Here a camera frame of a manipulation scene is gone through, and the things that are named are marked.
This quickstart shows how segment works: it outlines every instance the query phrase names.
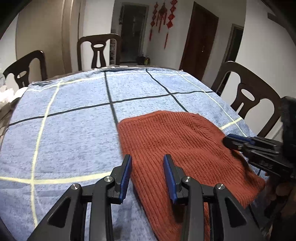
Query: brown wooden door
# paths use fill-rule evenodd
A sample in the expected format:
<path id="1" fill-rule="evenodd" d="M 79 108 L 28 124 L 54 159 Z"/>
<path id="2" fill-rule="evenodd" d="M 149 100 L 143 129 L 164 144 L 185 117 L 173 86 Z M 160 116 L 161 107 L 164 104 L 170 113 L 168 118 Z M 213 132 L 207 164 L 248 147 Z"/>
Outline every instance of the brown wooden door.
<path id="1" fill-rule="evenodd" d="M 211 54 L 218 20 L 217 16 L 194 2 L 180 70 L 199 80 Z"/>

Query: dark wooden chair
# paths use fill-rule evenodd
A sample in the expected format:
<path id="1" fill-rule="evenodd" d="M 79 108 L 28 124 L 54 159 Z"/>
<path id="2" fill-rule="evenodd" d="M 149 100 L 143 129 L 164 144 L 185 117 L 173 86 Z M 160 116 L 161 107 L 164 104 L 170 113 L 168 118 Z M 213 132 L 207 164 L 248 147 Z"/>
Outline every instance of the dark wooden chair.
<path id="1" fill-rule="evenodd" d="M 41 69 L 41 78 L 42 80 L 47 79 L 47 73 L 46 73 L 46 66 L 45 66 L 45 57 L 44 53 L 41 50 L 35 50 L 31 53 L 28 53 L 24 57 L 20 58 L 19 60 L 15 61 L 13 64 L 7 67 L 6 70 L 4 70 L 3 75 L 5 78 L 10 74 L 14 74 L 15 81 L 18 84 L 19 88 L 26 87 L 29 85 L 29 65 L 33 59 L 39 59 L 40 61 L 40 69 Z M 23 76 L 20 76 L 19 74 L 21 72 L 26 72 Z"/>
<path id="2" fill-rule="evenodd" d="M 91 48 L 94 52 L 94 56 L 91 62 L 91 68 L 98 68 L 96 65 L 97 59 L 98 59 L 98 51 L 100 52 L 100 63 L 101 67 L 106 66 L 106 60 L 103 54 L 103 51 L 106 47 L 106 41 L 109 39 L 115 39 L 116 40 L 116 65 L 120 65 L 120 47 L 121 47 L 121 37 L 118 34 L 100 34 L 100 35 L 91 35 L 91 36 L 85 36 L 78 40 L 77 43 L 77 58 L 78 58 L 78 70 L 82 70 L 82 64 L 81 64 L 81 44 L 83 42 L 90 42 Z M 95 47 L 95 45 L 101 44 L 103 46 L 101 47 Z"/>
<path id="3" fill-rule="evenodd" d="M 279 97 L 277 92 L 264 80 L 262 80 L 246 67 L 233 61 L 228 61 L 221 65 L 216 80 L 212 86 L 212 90 L 214 92 L 218 92 L 225 75 L 229 72 L 235 72 L 240 76 L 241 82 L 239 83 L 237 88 L 237 96 L 235 98 L 235 101 L 231 104 L 231 107 L 235 111 L 237 111 L 239 106 L 244 103 L 242 109 L 238 113 L 243 119 L 246 117 L 247 112 L 251 108 L 259 104 L 260 100 L 269 99 L 273 103 L 274 113 L 258 134 L 258 136 L 260 137 L 265 137 L 281 116 L 279 112 L 281 106 L 281 98 Z M 255 100 L 252 101 L 248 97 L 246 97 L 242 93 L 242 89 L 249 91 L 254 96 Z"/>

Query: red hanging decoration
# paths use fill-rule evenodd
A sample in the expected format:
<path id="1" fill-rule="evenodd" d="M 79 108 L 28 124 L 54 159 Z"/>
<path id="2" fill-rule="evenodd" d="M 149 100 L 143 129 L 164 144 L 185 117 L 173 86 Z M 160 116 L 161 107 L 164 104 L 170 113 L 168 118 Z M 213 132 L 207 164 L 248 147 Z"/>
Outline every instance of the red hanging decoration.
<path id="1" fill-rule="evenodd" d="M 154 5 L 154 11 L 153 11 L 153 16 L 152 16 L 152 21 L 151 21 L 151 23 L 150 23 L 150 25 L 151 25 L 151 29 L 150 29 L 150 34 L 149 34 L 149 41 L 151 41 L 151 38 L 152 38 L 152 28 L 153 28 L 153 26 L 155 25 L 155 18 L 156 18 L 156 14 L 157 14 L 157 9 L 158 8 L 158 4 L 157 4 L 157 2 L 156 2 L 156 4 Z"/>
<path id="2" fill-rule="evenodd" d="M 171 13 L 168 16 L 169 21 L 167 23 L 168 32 L 169 32 L 170 28 L 173 26 L 172 20 L 175 18 L 175 15 L 173 14 L 173 12 L 176 10 L 175 5 L 177 4 L 177 2 L 178 2 L 177 0 L 172 0 L 171 1 L 171 4 L 172 4 L 172 7 L 170 8 Z M 164 48 L 166 48 L 166 44 L 167 44 L 167 41 L 168 41 L 168 32 L 167 32 L 167 35 L 166 35 L 166 38 L 165 38 L 165 47 Z"/>
<path id="3" fill-rule="evenodd" d="M 157 26 L 157 24 L 158 24 L 158 20 L 159 20 L 159 13 L 157 14 L 156 26 Z"/>
<path id="4" fill-rule="evenodd" d="M 158 16 L 157 16 L 157 19 L 159 17 L 159 28 L 158 28 L 158 32 L 160 32 L 161 21 L 163 20 L 165 22 L 166 12 L 167 11 L 168 10 L 166 9 L 165 2 L 164 2 L 163 5 L 162 5 L 162 7 L 158 11 Z"/>

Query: metal screw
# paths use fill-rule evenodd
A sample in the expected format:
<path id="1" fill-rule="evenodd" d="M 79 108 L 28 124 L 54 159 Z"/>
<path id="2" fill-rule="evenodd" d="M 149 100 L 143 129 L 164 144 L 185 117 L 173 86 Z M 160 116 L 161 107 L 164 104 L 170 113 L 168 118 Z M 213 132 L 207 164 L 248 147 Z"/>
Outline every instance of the metal screw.
<path id="1" fill-rule="evenodd" d="M 78 188 L 79 188 L 79 184 L 78 183 L 74 183 L 74 184 L 72 184 L 71 185 L 71 188 L 73 189 L 73 190 L 77 190 Z"/>
<path id="2" fill-rule="evenodd" d="M 113 181 L 113 177 L 111 177 L 111 176 L 106 176 L 106 177 L 104 178 L 104 181 L 109 183 L 109 182 Z"/>
<path id="3" fill-rule="evenodd" d="M 189 176 L 187 176 L 187 177 L 185 177 L 185 182 L 190 182 L 190 177 Z"/>
<path id="4" fill-rule="evenodd" d="M 225 188 L 225 186 L 222 184 L 222 183 L 218 183 L 216 185 L 216 187 L 219 189 L 219 190 L 223 190 Z"/>

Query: blue tablecloth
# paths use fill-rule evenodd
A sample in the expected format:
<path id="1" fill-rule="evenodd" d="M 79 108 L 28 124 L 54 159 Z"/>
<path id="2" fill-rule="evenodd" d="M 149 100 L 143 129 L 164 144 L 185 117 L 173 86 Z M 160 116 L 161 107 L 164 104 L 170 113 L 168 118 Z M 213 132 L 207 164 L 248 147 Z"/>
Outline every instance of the blue tablecloth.
<path id="1" fill-rule="evenodd" d="M 12 235 L 26 240 L 72 183 L 93 184 L 120 165 L 116 124 L 157 110 L 198 113 L 225 134 L 254 136 L 216 93 L 183 71 L 109 67 L 30 84 L 0 151 L 0 216 Z M 112 205 L 112 218 L 115 240 L 156 240 L 131 182 L 124 203 Z"/>

